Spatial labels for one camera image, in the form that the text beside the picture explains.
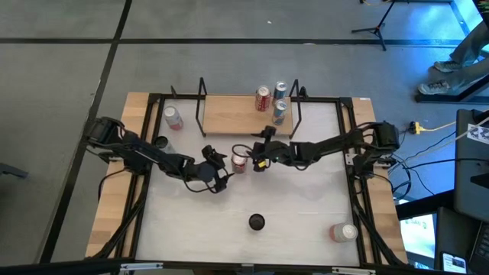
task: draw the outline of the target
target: sneaker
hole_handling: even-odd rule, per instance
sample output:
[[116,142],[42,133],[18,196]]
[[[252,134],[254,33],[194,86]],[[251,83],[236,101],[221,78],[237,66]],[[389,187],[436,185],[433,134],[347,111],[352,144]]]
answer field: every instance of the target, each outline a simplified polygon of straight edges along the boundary
[[436,61],[434,67],[442,73],[452,73],[461,69],[455,61]]
[[450,92],[451,89],[450,85],[445,80],[441,80],[428,84],[420,84],[418,86],[418,91],[423,95],[439,95],[446,94],[447,92]]

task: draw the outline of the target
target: jeans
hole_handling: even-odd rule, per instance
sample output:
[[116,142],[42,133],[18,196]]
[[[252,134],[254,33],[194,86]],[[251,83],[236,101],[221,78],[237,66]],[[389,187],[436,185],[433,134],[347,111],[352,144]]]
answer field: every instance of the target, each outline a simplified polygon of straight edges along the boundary
[[453,61],[464,66],[461,70],[446,76],[445,81],[452,89],[457,90],[489,74],[489,59],[474,64],[482,48],[487,44],[489,44],[489,30],[482,21],[450,54]]

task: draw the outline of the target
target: tripod stand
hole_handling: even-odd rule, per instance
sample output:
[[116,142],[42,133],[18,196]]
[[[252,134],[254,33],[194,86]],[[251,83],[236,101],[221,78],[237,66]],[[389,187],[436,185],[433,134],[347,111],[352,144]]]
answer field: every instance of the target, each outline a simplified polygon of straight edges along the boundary
[[381,40],[382,49],[384,51],[387,50],[385,47],[384,39],[382,38],[381,28],[385,25],[384,20],[387,17],[387,15],[389,14],[389,11],[392,9],[392,6],[394,5],[395,2],[396,2],[396,0],[391,0],[389,8],[387,9],[384,16],[382,17],[381,22],[379,22],[379,24],[376,27],[368,27],[365,29],[351,30],[351,32],[354,34],[354,33],[362,32],[362,31],[368,31],[369,33],[372,33],[375,36],[379,37],[379,39]]

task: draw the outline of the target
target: gray floor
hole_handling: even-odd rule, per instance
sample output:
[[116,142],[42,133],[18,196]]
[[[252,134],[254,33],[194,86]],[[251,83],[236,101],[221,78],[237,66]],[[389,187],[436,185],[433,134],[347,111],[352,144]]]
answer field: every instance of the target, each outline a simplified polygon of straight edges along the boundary
[[[468,26],[477,24],[468,0],[457,0]],[[124,1],[4,0],[0,37],[112,37]],[[135,0],[123,37],[243,37],[374,39],[350,34],[373,27],[387,5],[355,0]],[[462,39],[447,4],[395,4],[386,39]],[[377,120],[402,128],[434,128],[459,108],[413,101],[416,85],[440,75],[428,68],[450,47],[316,45],[122,45],[115,56],[99,115],[119,118],[127,92],[194,93],[204,77],[211,93],[251,93],[263,83],[298,78],[310,95],[372,98]],[[33,262],[60,192],[108,52],[107,45],[0,45],[0,162],[31,173],[0,177],[0,265]],[[454,131],[407,135],[409,156]],[[453,146],[414,160],[453,157]],[[418,169],[439,193],[453,187],[453,164]],[[83,258],[106,165],[86,155],[53,260]],[[404,181],[394,172],[394,184]],[[429,193],[414,180],[410,196]]]

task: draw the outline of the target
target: white tabletop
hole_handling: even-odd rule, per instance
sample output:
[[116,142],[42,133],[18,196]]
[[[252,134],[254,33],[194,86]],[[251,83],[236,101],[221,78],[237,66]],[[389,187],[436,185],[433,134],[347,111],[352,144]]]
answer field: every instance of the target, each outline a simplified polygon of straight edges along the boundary
[[[195,100],[166,100],[178,109],[183,129],[171,130],[162,119],[160,135],[179,154],[204,161],[207,144],[227,154],[231,172],[233,144],[263,139],[249,135],[203,137],[195,121]],[[293,141],[322,141],[339,134],[334,104],[302,103],[303,121]],[[296,104],[293,105],[297,120]],[[274,137],[288,143],[286,137]],[[194,189],[202,182],[189,183]],[[266,224],[253,231],[249,217],[259,213]],[[335,243],[329,228],[351,221],[342,153],[323,157],[306,171],[273,163],[263,173],[233,176],[219,194],[188,191],[182,181],[153,168],[136,258],[192,262],[358,266],[355,242]]]

